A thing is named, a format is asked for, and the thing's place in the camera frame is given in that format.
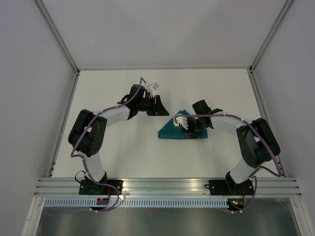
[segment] robotic arm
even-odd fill
[[[192,107],[197,115],[201,115],[200,118],[174,117],[177,119],[177,122],[174,121],[175,126],[181,124],[188,138],[199,138],[205,128],[220,129],[238,138],[243,159],[225,176],[225,184],[231,193],[248,180],[260,165],[272,159],[265,145],[257,140],[257,136],[241,120],[225,116],[221,109],[211,110],[205,100],[196,102]],[[280,153],[280,147],[266,120],[259,118],[245,121],[264,139],[275,156]]]
[[[157,84],[148,85],[146,88],[141,85],[133,85],[130,93],[125,95],[118,102],[117,106],[124,104],[126,99],[130,100],[134,95],[135,97],[125,106],[108,110],[98,116],[80,141],[76,151],[83,155],[89,174],[97,182],[106,182],[107,179],[106,171],[102,167],[98,153],[102,147],[106,128],[117,122],[129,120],[138,114],[138,112],[146,112],[149,116],[169,115],[168,111],[162,105],[160,96],[155,95],[157,87]],[[75,147],[83,131],[97,113],[88,110],[80,112],[68,138],[69,143],[73,147]]]

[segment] aluminum frame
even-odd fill
[[[124,181],[122,195],[127,198],[235,198],[235,196],[211,196],[210,191],[204,187],[211,179],[224,180],[224,178],[120,179]],[[302,197],[294,178],[258,178],[257,182],[257,198]],[[79,186],[74,178],[40,178],[34,197],[86,197],[79,195]],[[93,197],[105,198],[107,195]]]
[[[270,122],[270,118],[269,118],[267,110],[266,110],[266,106],[265,106],[265,104],[263,102],[263,99],[262,99],[262,96],[261,96],[261,92],[259,90],[259,86],[258,86],[256,77],[254,76],[254,73],[251,71],[250,68],[247,69],[247,73],[248,73],[248,76],[249,76],[249,79],[250,79],[250,82],[251,82],[251,85],[252,85],[252,90],[253,90],[253,93],[254,93],[254,96],[255,96],[255,99],[256,99],[256,103],[257,103],[257,106],[258,106],[259,113],[260,113],[261,117],[264,118],[269,123],[269,125],[272,127],[272,124]],[[281,161],[281,156],[282,155],[280,153],[278,156],[276,156],[276,159],[278,160],[278,163],[281,166],[281,170],[282,170],[283,176],[286,177],[285,166],[283,165],[283,162]]]
[[[273,25],[271,26],[264,42],[262,43],[258,53],[256,54],[256,57],[254,59],[254,61],[252,62],[252,65],[250,66],[250,70],[253,71],[256,66],[258,65],[261,57],[263,56],[266,48],[268,47],[270,41],[272,40],[273,36],[275,35],[275,33],[277,32],[281,22],[283,21],[283,19],[285,18],[287,12],[289,11],[289,9],[291,8],[292,4],[294,3],[295,0],[286,0],[282,9],[280,10],[275,22],[273,23]]]
[[[71,104],[72,104],[72,101],[73,101],[73,98],[74,98],[75,90],[77,88],[79,76],[80,76],[80,72],[76,73],[75,74],[75,78],[73,80],[73,87],[72,87],[71,93],[69,94],[67,107],[66,107],[66,109],[64,111],[64,114],[63,114],[63,120],[62,120],[61,126],[59,128],[59,132],[58,132],[59,135],[58,135],[58,137],[56,138],[56,141],[55,141],[54,153],[53,153],[52,158],[51,158],[52,159],[51,160],[51,165],[50,165],[49,170],[47,172],[47,176],[48,177],[51,177],[52,174],[53,174],[54,166],[55,166],[55,163],[56,163],[56,159],[57,159],[58,152],[59,152],[59,149],[60,149],[61,141],[62,141],[62,138],[63,138],[65,125],[66,125],[66,122],[68,120]]]
[[[314,235],[314,229],[312,229],[311,225],[312,223],[307,218],[304,207],[302,203],[302,199],[298,198],[291,198],[291,205],[293,209],[293,214],[296,219],[297,226],[300,230],[300,233],[302,236],[313,236]]]
[[[24,224],[22,236],[36,235],[39,220],[43,211],[45,198],[33,198],[29,213]]]
[[[33,0],[33,2],[35,3],[35,5],[37,6],[39,12],[41,13],[41,15],[43,16],[46,24],[48,25],[48,28],[50,29],[51,33],[53,34],[53,36],[55,37],[56,41],[58,42],[64,56],[66,57],[66,59],[68,60],[69,64],[71,65],[72,69],[74,70],[74,72],[76,74],[78,74],[80,71],[77,67],[77,65],[75,64],[66,44],[63,41],[63,38],[61,37],[53,19],[51,18],[45,4],[43,3],[42,0]]]

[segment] white wall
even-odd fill
[[[255,70],[289,176],[315,222],[315,1],[295,1]]]
[[[0,7],[0,235],[20,235],[46,174],[73,70],[32,0]]]
[[[285,0],[43,0],[80,69],[249,66]]]

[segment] purple cable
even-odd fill
[[[246,120],[243,120],[242,118],[235,116],[235,115],[230,115],[230,114],[214,114],[214,115],[176,115],[175,116],[175,122],[177,123],[176,118],[177,117],[232,117],[234,119],[240,120],[241,122],[243,122],[245,125],[247,125],[251,131],[259,138],[259,140],[261,140],[262,144],[265,146],[265,148],[267,149],[269,155],[271,156],[271,158],[273,159],[277,171],[278,173],[273,172],[272,170],[268,169],[267,167],[264,166],[259,166],[256,170],[254,170],[253,173],[250,174],[250,177],[252,177],[254,174],[256,174],[259,169],[264,169],[267,170],[268,172],[270,172],[271,174],[273,174],[276,177],[281,177],[282,176],[282,171],[281,171],[281,166],[279,165],[276,157],[274,156],[274,154],[272,153],[270,147],[268,146],[268,144],[265,142],[265,140],[260,136],[260,134],[258,134],[258,132],[254,129],[254,127],[252,127],[251,124],[249,124]]]
[[[78,157],[78,156],[79,156],[79,157],[82,158],[83,165],[84,165],[84,169],[85,169],[86,172],[88,173],[88,176],[89,176],[90,180],[92,180],[93,183],[95,183],[95,184],[97,184],[97,185],[102,185],[102,186],[107,186],[107,187],[113,188],[113,189],[116,191],[116,193],[117,193],[117,200],[115,201],[115,203],[114,203],[111,207],[109,207],[109,208],[106,208],[106,209],[103,209],[103,210],[99,210],[100,212],[110,211],[110,210],[112,210],[113,208],[115,208],[115,206],[117,205],[117,203],[118,203],[118,201],[119,201],[119,191],[118,191],[118,189],[117,189],[115,186],[113,186],[113,185],[111,185],[111,184],[99,183],[99,182],[97,182],[97,181],[92,177],[92,175],[89,173],[89,170],[88,170],[86,161],[85,161],[85,159],[84,159],[84,156],[81,155],[81,154],[74,154],[74,152],[77,150],[77,148],[78,148],[80,142],[82,141],[84,135],[87,133],[88,129],[92,126],[92,124],[94,123],[94,121],[95,121],[100,115],[102,115],[104,112],[107,112],[107,111],[110,111],[110,110],[112,110],[112,109],[116,109],[116,108],[119,108],[119,107],[122,107],[122,106],[127,105],[131,100],[133,100],[133,99],[136,97],[136,95],[137,95],[138,92],[140,91],[140,86],[141,86],[142,82],[146,83],[146,81],[141,77],[141,78],[140,78],[139,87],[138,87],[136,93],[135,93],[128,101],[126,101],[125,103],[123,103],[123,104],[121,104],[121,105],[115,106],[115,107],[106,108],[106,109],[104,109],[103,111],[98,112],[98,113],[93,117],[93,119],[90,121],[90,123],[87,125],[87,127],[85,128],[85,130],[84,130],[83,133],[81,134],[81,136],[80,136],[80,138],[78,139],[77,143],[74,145],[73,150],[72,150],[71,155],[70,155],[71,157]]]
[[[252,195],[252,198],[250,200],[250,202],[241,210],[236,210],[236,211],[233,211],[233,213],[241,213],[241,211],[243,212],[244,210],[246,210],[253,202],[255,196],[256,196],[256,192],[257,192],[257,177],[256,176],[253,176],[252,177],[254,180],[255,180],[255,188],[254,188],[254,193]]]

